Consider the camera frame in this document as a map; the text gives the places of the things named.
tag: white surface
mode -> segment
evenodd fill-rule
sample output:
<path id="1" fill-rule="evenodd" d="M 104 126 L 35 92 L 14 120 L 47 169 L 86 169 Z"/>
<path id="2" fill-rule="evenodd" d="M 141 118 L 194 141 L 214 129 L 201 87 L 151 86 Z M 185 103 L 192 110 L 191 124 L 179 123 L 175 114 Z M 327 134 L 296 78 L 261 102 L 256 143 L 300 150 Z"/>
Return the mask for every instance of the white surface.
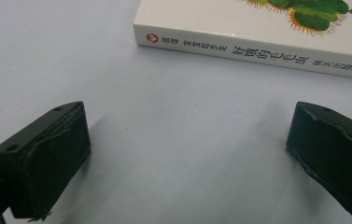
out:
<path id="1" fill-rule="evenodd" d="M 92 156 L 45 223 L 352 223 L 285 151 L 298 101 L 352 118 L 352 78 L 138 47 L 138 4 L 0 2 L 0 143 L 87 110 Z"/>

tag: book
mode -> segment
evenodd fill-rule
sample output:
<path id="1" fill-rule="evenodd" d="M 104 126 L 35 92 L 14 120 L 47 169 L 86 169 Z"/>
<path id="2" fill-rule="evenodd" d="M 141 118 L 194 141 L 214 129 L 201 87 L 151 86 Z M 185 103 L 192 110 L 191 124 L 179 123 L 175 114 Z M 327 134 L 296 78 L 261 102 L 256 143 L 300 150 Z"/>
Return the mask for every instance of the book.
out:
<path id="1" fill-rule="evenodd" d="M 352 77 L 352 0 L 141 0 L 136 43 Z"/>

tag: screw hole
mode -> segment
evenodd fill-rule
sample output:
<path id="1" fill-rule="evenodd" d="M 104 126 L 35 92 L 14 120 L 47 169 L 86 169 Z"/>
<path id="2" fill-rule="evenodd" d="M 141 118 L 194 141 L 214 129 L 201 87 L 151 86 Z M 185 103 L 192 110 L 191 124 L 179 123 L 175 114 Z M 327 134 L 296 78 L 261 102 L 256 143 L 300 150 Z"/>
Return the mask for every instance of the screw hole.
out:
<path id="1" fill-rule="evenodd" d="M 19 146 L 18 145 L 12 145 L 10 147 L 7 147 L 7 149 L 5 149 L 5 151 L 14 151 L 18 148 Z"/>

